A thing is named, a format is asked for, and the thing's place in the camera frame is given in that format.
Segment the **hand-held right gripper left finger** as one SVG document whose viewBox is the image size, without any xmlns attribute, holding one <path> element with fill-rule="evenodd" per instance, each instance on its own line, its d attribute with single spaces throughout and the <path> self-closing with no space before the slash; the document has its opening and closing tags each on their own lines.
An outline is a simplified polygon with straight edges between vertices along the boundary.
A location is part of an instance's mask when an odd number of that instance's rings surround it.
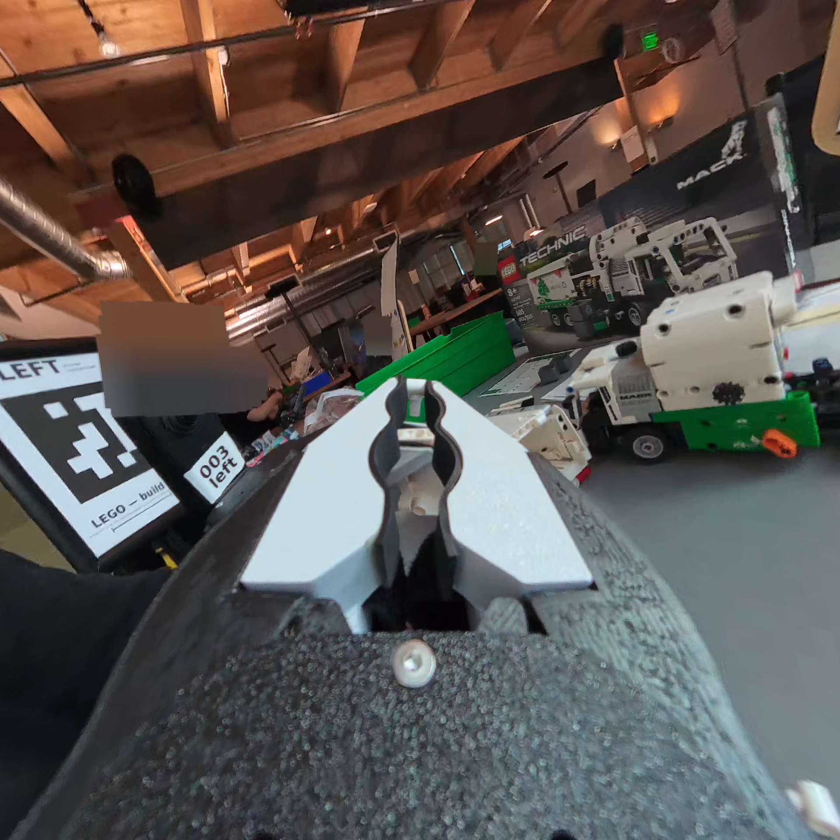
<svg viewBox="0 0 840 840">
<path fill-rule="evenodd" d="M 393 584 L 400 560 L 397 489 L 403 379 L 388 380 L 306 447 L 239 578 L 250 591 L 338 604 L 367 634 L 364 604 Z"/>
</svg>

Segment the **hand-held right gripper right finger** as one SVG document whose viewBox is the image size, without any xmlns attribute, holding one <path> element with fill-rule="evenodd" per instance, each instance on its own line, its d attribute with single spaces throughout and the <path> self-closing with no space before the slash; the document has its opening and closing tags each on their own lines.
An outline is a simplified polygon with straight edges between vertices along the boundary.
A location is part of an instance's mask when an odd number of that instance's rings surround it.
<svg viewBox="0 0 840 840">
<path fill-rule="evenodd" d="M 425 383 L 425 627 L 467 631 L 494 601 L 589 592 L 595 576 L 532 454 L 441 383 Z"/>
</svg>

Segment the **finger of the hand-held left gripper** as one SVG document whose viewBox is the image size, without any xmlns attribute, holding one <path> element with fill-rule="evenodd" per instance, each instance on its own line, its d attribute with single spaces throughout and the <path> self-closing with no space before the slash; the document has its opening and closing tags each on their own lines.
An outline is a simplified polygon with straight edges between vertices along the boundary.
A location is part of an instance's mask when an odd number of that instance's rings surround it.
<svg viewBox="0 0 840 840">
<path fill-rule="evenodd" d="M 400 448 L 400 455 L 385 477 L 385 488 L 390 490 L 402 487 L 413 476 L 433 462 L 432 448 Z"/>
</svg>

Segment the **white lego beam assembly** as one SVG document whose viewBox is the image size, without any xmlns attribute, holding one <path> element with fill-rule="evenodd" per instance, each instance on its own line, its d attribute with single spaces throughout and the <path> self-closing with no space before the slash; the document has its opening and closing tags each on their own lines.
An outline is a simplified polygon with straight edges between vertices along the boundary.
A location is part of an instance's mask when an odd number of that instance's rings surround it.
<svg viewBox="0 0 840 840">
<path fill-rule="evenodd" d="M 426 426 L 409 423 L 398 431 L 397 437 L 400 448 L 432 448 L 434 451 L 435 436 Z M 436 517 L 444 484 L 434 467 L 434 457 L 429 467 L 416 473 L 411 481 L 398 489 L 401 511 L 410 511 L 417 516 Z"/>
</svg>

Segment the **person's left forearm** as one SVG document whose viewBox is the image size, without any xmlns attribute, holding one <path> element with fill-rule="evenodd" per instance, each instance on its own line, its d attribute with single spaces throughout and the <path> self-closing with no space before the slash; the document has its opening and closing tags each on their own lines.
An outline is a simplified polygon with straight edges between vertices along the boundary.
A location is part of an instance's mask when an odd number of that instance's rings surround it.
<svg viewBox="0 0 840 840">
<path fill-rule="evenodd" d="M 2 747 L 84 727 L 172 570 L 73 573 L 2 551 Z"/>
</svg>

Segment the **lego instruction booklet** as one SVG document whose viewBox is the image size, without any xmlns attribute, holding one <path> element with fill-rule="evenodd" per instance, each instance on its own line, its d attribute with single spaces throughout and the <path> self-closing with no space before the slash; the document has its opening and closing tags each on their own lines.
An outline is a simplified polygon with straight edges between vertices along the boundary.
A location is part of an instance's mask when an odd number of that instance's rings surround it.
<svg viewBox="0 0 840 840">
<path fill-rule="evenodd" d="M 554 361 L 574 361 L 578 356 L 582 356 L 583 354 L 585 354 L 585 349 L 577 348 L 531 357 L 523 361 L 514 371 L 489 385 L 479 396 L 516 396 L 528 394 L 534 388 L 540 386 L 542 380 L 539 371 L 542 368 L 550 365 Z"/>
</svg>

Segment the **white and green lego truck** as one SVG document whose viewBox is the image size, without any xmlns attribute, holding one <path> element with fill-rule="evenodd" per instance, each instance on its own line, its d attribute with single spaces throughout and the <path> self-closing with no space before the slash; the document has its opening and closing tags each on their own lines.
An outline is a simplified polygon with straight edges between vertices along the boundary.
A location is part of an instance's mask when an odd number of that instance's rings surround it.
<svg viewBox="0 0 840 840">
<path fill-rule="evenodd" d="M 791 388 L 782 328 L 801 273 L 769 271 L 664 300 L 638 337 L 589 351 L 561 403 L 595 455 L 646 466 L 679 449 L 793 458 L 823 436 L 807 392 Z"/>
</svg>

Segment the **lego set box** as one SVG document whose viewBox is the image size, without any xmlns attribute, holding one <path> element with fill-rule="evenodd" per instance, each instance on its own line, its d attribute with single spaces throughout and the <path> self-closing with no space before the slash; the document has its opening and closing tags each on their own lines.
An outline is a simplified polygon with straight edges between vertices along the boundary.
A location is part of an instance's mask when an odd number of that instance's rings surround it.
<svg viewBox="0 0 840 840">
<path fill-rule="evenodd" d="M 780 93 L 554 224 L 500 265 L 532 357 L 635 333 L 664 299 L 768 270 L 809 280 L 805 199 Z"/>
</svg>

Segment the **white lego piece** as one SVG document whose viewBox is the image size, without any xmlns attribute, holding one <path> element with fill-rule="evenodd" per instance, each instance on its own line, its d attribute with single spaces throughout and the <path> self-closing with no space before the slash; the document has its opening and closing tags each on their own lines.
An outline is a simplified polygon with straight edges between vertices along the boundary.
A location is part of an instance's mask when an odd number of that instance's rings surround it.
<svg viewBox="0 0 840 840">
<path fill-rule="evenodd" d="M 824 785 L 800 780 L 784 792 L 810 830 L 820 837 L 839 839 L 839 811 Z"/>
</svg>

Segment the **black framed marker sign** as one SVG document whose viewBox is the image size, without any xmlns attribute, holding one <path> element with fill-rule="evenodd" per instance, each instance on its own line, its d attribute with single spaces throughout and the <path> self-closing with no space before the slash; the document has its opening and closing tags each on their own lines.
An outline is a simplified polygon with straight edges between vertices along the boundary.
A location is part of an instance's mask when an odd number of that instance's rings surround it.
<svg viewBox="0 0 840 840">
<path fill-rule="evenodd" d="M 2 485 L 77 572 L 157 564 L 182 513 L 104 402 L 94 338 L 1 348 Z"/>
</svg>

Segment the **green plastic bin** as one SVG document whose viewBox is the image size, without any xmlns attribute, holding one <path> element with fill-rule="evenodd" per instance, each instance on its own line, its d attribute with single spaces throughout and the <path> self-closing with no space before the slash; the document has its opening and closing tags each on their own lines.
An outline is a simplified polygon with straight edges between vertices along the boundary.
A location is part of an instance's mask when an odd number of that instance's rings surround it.
<svg viewBox="0 0 840 840">
<path fill-rule="evenodd" d="M 504 371 L 516 361 L 506 320 L 500 311 L 452 329 L 419 349 L 363 378 L 356 389 L 370 394 L 386 380 L 407 379 L 442 382 L 464 396 Z"/>
</svg>

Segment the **wooden background table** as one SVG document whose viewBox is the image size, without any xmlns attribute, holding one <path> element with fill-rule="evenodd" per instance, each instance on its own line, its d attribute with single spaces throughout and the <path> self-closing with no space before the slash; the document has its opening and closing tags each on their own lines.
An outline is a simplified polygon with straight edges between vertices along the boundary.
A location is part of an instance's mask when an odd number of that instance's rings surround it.
<svg viewBox="0 0 840 840">
<path fill-rule="evenodd" d="M 409 329 L 409 335 L 414 337 L 421 333 L 425 333 L 437 328 L 442 328 L 446 324 L 462 317 L 467 312 L 471 312 L 472 310 L 480 307 L 490 300 L 494 300 L 503 294 L 503 289 L 495 289 L 490 291 L 489 293 L 477 297 L 471 301 L 467 301 L 460 307 L 453 308 L 447 311 L 442 311 L 438 314 L 433 315 L 431 318 L 427 318 L 426 320 L 420 321 L 419 323 L 415 324 Z"/>
</svg>

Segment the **white standing banner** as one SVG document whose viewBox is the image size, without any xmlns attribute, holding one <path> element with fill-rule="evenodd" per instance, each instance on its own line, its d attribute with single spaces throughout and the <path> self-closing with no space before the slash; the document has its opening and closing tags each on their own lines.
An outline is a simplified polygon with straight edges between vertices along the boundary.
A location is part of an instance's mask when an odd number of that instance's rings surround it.
<svg viewBox="0 0 840 840">
<path fill-rule="evenodd" d="M 398 240 L 385 252 L 381 263 L 381 314 L 391 331 L 392 361 L 397 362 L 413 352 L 413 342 L 406 313 L 396 293 Z"/>
</svg>

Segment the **black pole stand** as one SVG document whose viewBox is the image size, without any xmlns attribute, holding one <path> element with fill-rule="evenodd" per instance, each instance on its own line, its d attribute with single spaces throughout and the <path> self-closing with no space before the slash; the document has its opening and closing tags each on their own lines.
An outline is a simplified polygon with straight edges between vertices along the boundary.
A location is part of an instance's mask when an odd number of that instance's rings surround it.
<svg viewBox="0 0 840 840">
<path fill-rule="evenodd" d="M 310 332 L 308 331 L 306 325 L 301 320 L 298 311 L 295 309 L 290 297 L 289 292 L 296 288 L 298 285 L 298 279 L 296 276 L 289 277 L 286 279 L 278 280 L 270 285 L 266 291 L 266 299 L 268 301 L 273 301 L 278 298 L 282 298 L 286 304 L 286 308 L 288 314 L 291 315 L 294 323 L 296 323 L 299 331 L 303 335 L 304 339 L 307 342 L 307 345 L 310 351 L 316 356 L 318 361 L 321 364 L 321 367 L 325 370 L 329 369 L 329 357 L 323 352 L 321 348 L 312 339 Z"/>
</svg>

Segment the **silver ventilation duct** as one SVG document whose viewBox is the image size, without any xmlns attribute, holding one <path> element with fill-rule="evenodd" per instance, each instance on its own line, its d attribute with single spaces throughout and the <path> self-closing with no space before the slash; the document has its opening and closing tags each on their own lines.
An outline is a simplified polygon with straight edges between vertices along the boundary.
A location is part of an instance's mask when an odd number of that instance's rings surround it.
<svg viewBox="0 0 840 840">
<path fill-rule="evenodd" d="M 1 178 L 1 223 L 17 238 L 87 282 L 132 280 L 117 251 L 91 252 L 39 205 Z"/>
</svg>

